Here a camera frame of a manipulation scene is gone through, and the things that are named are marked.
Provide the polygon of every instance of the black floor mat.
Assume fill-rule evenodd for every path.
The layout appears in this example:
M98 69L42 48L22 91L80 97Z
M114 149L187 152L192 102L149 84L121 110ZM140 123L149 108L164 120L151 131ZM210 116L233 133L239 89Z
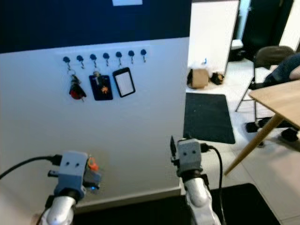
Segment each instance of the black floor mat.
M220 216L218 191L211 191L213 209ZM252 184L223 188L227 225L280 225ZM108 210L75 215L74 225L190 225L184 196L143 202Z
M187 93L183 134L185 138L234 144L226 96Z

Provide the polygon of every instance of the orange keychain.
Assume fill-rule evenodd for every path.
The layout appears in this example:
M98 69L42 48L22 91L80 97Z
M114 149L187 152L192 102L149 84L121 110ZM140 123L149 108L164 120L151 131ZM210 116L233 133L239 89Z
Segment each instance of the orange keychain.
M92 170L92 171L97 171L99 169L99 166L96 164L94 157L89 158L88 166L89 166L90 170Z

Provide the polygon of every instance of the metal chair leg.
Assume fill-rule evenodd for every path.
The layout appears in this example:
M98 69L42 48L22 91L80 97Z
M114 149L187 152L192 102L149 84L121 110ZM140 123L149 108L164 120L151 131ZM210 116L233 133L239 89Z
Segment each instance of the metal chair leg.
M256 123L256 121L257 121L257 108L256 108L256 101L254 101L254 122Z
M240 107L240 105L242 104L242 101L244 101L244 97L245 97L245 95L247 94L248 89L249 89L249 88L247 87L247 89L246 89L246 91L245 91L243 97L241 98L241 100L240 100L240 102L239 102L239 105L238 105L238 106L236 107L236 109L235 109L235 112L237 112L237 111L239 110L239 107Z

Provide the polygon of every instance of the black cable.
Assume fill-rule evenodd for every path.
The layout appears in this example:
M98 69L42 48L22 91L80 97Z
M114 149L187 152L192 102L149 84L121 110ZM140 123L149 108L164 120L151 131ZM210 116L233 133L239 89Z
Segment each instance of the black cable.
M48 208L45 208L44 211L42 212L42 214L39 216L36 225L40 225L42 217L44 215L44 213L48 210Z
M12 172L13 170L19 168L22 165L25 165L27 163L31 163L33 161L38 161L38 160L48 160L50 162L53 161L53 156L40 156L40 157L34 157L34 158L30 158L27 159L23 162L18 163L17 165L14 165L13 167L9 168L8 170L6 170L4 173L0 174L0 180L5 177L6 175L8 175L10 172Z
M223 180L223 163L222 163L222 158L220 155L220 152L214 147L214 146L209 146L209 149L213 149L216 154L217 157L219 158L220 161L220 177L219 177L219 199L220 199L220 206L221 206L221 212L222 212L222 217L223 217L223 225L226 225L226 221L225 221L225 216L224 216L224 210L223 210L223 201L222 201L222 180Z

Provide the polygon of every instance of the table leg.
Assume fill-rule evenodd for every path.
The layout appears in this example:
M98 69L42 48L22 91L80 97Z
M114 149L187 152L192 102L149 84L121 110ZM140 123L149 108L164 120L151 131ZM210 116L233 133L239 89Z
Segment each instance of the table leg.
M258 134L250 141L250 143L243 149L242 152L235 158L235 160L231 163L228 169L225 171L225 175L229 174L229 172L234 169L250 152L252 152L258 145L261 143L266 136L281 122L283 118L280 115L275 114L270 121L258 132Z

